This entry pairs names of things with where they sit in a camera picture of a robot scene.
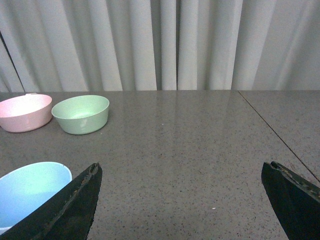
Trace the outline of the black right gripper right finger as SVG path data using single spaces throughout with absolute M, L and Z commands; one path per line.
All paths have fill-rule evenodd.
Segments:
M 278 162 L 265 162 L 261 181 L 290 240 L 320 238 L 320 188 Z

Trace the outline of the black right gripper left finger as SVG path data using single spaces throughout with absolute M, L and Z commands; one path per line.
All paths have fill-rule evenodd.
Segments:
M 86 240 L 103 178 L 93 163 L 58 193 L 0 235 L 2 240 Z

